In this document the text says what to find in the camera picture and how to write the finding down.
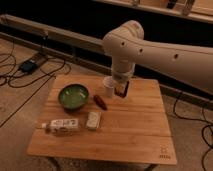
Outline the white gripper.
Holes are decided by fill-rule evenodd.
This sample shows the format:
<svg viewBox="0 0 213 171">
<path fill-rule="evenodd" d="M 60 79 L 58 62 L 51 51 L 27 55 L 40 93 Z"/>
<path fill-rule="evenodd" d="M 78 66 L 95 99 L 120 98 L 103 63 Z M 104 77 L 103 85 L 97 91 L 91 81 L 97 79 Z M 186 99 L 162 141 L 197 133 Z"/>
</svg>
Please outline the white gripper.
<svg viewBox="0 0 213 171">
<path fill-rule="evenodd" d="M 125 86 L 125 89 L 123 92 L 123 96 L 122 96 L 123 98 L 125 98 L 127 96 L 127 92 L 128 92 L 128 88 L 129 88 L 129 80 L 133 76 L 134 71 L 130 70 L 128 72 L 118 72 L 116 70 L 112 70 L 111 73 L 112 73 L 113 80 L 116 81 L 116 82 L 114 82 L 114 94 L 117 96 L 121 97 L 121 95 L 122 95 L 122 87 L 119 83 L 125 83 L 128 81 L 126 83 L 126 86 Z"/>
</svg>

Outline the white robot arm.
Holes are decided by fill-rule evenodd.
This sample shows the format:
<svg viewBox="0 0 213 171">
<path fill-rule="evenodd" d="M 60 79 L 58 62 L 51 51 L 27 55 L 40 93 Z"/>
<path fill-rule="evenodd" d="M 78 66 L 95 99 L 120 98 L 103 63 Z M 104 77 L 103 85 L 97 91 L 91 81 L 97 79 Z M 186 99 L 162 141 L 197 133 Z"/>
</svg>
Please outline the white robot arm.
<svg viewBox="0 0 213 171">
<path fill-rule="evenodd" d="M 135 20 L 108 32 L 102 48 L 112 58 L 111 74 L 119 94 L 138 64 L 213 95 L 213 48 L 147 41 Z"/>
</svg>

